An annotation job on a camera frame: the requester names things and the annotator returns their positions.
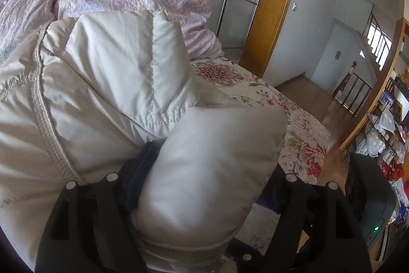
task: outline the baluster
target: baluster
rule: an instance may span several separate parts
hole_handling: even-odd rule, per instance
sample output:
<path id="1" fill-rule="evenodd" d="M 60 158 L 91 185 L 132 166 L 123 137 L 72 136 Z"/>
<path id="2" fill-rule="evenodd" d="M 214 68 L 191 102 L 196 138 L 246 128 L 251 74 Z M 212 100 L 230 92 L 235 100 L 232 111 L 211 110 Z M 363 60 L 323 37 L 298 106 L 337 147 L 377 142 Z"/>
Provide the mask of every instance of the baluster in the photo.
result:
<path id="1" fill-rule="evenodd" d="M 354 117 L 356 116 L 356 114 L 358 113 L 359 109 L 361 108 L 361 106 L 363 105 L 363 103 L 365 102 L 365 100 L 367 99 L 369 93 L 371 93 L 372 88 L 370 86 L 368 86 L 368 90 L 367 93 L 365 94 L 365 96 L 363 97 L 363 100 L 361 101 L 361 103 L 359 104 L 358 108 L 355 110 L 354 112 Z"/>
<path id="2" fill-rule="evenodd" d="M 349 78 L 355 71 L 355 66 L 357 66 L 357 62 L 354 61 L 347 75 L 344 77 L 344 79 L 341 81 L 341 83 L 338 85 L 338 87 L 333 92 L 333 95 L 332 95 L 333 99 L 341 97 L 342 92 L 344 91 L 346 85 L 349 82 Z"/>
<path id="3" fill-rule="evenodd" d="M 359 96 L 359 93 L 361 93 L 361 91 L 362 91 L 362 89 L 363 89 L 364 86 L 365 86 L 365 83 L 362 82 L 362 85 L 361 85 L 361 87 L 359 88 L 359 91 L 358 91 L 358 93 L 356 94 L 354 101 L 352 101 L 351 105 L 349 106 L 348 111 L 351 110 L 353 104 L 355 103 L 356 99 L 357 99 L 358 96 Z"/>
<path id="4" fill-rule="evenodd" d="M 356 83 L 357 83 L 358 79 L 359 79 L 359 78 L 358 78 L 358 77 L 356 77 L 356 79 L 355 79 L 354 83 L 352 84 L 351 89 L 349 90 L 349 92 L 348 92 L 348 94 L 346 95 L 345 99 L 342 101 L 342 105 L 344 105 L 344 104 L 345 104 L 346 100 L 348 99 L 349 95 L 351 94 L 352 90 L 354 89 L 354 87 L 355 87 L 355 85 L 356 85 Z"/>

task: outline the black device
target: black device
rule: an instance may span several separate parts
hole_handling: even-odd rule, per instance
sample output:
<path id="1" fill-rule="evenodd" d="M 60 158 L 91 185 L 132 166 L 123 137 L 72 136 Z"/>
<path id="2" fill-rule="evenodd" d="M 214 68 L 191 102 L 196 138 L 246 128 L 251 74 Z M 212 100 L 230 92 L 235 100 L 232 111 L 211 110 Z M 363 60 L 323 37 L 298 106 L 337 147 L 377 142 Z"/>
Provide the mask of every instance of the black device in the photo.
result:
<path id="1" fill-rule="evenodd" d="M 345 192 L 370 249 L 392 216 L 396 195 L 377 160 L 356 153 L 351 154 L 349 159 Z"/>
<path id="2" fill-rule="evenodd" d="M 91 185 L 68 182 L 44 230 L 35 272 L 147 272 L 126 216 L 137 207 L 156 156 L 155 145 L 147 143 L 119 173 Z M 371 272 L 358 222 L 335 182 L 309 185 L 277 167 L 261 198 L 265 207 L 281 212 L 281 218 L 265 256 L 233 239 L 226 255 L 234 258 L 238 273 Z M 111 258 L 109 268 L 104 265 L 106 252 L 101 255 L 97 244 L 96 221 Z M 310 239 L 297 253 L 302 230 Z"/>

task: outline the red object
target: red object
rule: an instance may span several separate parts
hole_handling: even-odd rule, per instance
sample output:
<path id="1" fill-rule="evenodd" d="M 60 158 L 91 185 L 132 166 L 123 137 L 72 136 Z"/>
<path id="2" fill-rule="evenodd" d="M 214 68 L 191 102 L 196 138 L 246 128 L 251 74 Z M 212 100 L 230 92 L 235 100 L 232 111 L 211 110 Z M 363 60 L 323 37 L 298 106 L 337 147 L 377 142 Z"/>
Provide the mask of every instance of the red object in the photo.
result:
<path id="1" fill-rule="evenodd" d="M 391 170 L 389 169 L 389 166 L 386 164 L 386 162 L 384 160 L 382 160 L 381 157 L 378 158 L 378 166 L 381 169 L 384 176 L 387 179 L 389 179 L 389 173 L 390 173 Z"/>
<path id="2" fill-rule="evenodd" d="M 401 165 L 397 165 L 393 173 L 391 174 L 392 180 L 398 180 L 399 178 L 404 178 L 405 172 Z"/>
<path id="3" fill-rule="evenodd" d="M 406 181 L 405 185 L 404 185 L 404 189 L 405 189 L 405 193 L 409 198 L 409 180 Z"/>

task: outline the staircase railing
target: staircase railing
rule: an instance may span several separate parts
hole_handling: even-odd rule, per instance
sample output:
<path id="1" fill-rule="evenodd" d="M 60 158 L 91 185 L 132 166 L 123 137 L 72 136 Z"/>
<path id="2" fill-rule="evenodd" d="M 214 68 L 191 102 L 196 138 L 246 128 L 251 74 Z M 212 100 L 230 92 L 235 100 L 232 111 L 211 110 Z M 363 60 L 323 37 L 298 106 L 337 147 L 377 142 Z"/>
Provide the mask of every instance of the staircase railing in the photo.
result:
<path id="1" fill-rule="evenodd" d="M 375 55 L 376 63 L 379 64 L 379 70 L 381 71 L 385 65 L 386 58 L 391 51 L 392 41 L 382 31 L 372 12 L 368 18 L 363 35 L 367 37 L 368 45 L 372 47 L 372 53 Z"/>
<path id="2" fill-rule="evenodd" d="M 354 62 L 349 73 L 333 93 L 333 98 L 354 117 L 361 109 L 363 103 L 367 100 L 369 93 L 372 91 L 372 87 L 359 75 L 353 72 L 355 66 L 356 62 Z"/>

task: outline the plastic bag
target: plastic bag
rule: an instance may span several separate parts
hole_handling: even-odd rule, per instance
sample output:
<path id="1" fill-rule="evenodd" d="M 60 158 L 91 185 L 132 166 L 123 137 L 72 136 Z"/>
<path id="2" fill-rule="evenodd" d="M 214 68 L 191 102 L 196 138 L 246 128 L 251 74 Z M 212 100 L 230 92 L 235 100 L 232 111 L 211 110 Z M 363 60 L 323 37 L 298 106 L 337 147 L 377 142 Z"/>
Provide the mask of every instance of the plastic bag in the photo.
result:
<path id="1" fill-rule="evenodd" d="M 378 130 L 380 133 L 383 135 L 386 135 L 386 131 L 383 127 L 379 126 L 379 116 L 376 116 L 374 114 L 368 113 L 368 117 L 373 123 L 373 127 Z"/>
<path id="2" fill-rule="evenodd" d="M 370 123 L 365 126 L 365 133 L 367 134 L 368 154 L 375 158 L 386 148 L 386 144 L 379 139 L 377 131 L 372 128 Z"/>
<path id="3" fill-rule="evenodd" d="M 397 193 L 397 198 L 399 201 L 406 207 L 409 206 L 409 200 L 408 197 L 406 196 L 404 186 L 403 186 L 403 180 L 400 178 L 395 182 L 391 182 L 391 186 L 395 189 Z"/>
<path id="4" fill-rule="evenodd" d="M 398 163 L 403 163 L 405 161 L 405 154 L 406 154 L 406 148 L 405 148 L 404 144 L 396 141 L 393 144 L 393 149 L 395 150 L 396 155 L 398 157 L 397 162 Z"/>
<path id="5" fill-rule="evenodd" d="M 357 144 L 357 150 L 355 153 L 368 155 L 368 143 L 362 133 L 357 135 L 355 142 Z"/>
<path id="6" fill-rule="evenodd" d="M 385 108 L 384 111 L 382 111 L 381 117 L 379 118 L 379 126 L 390 132 L 395 132 L 395 121 L 389 108 Z"/>

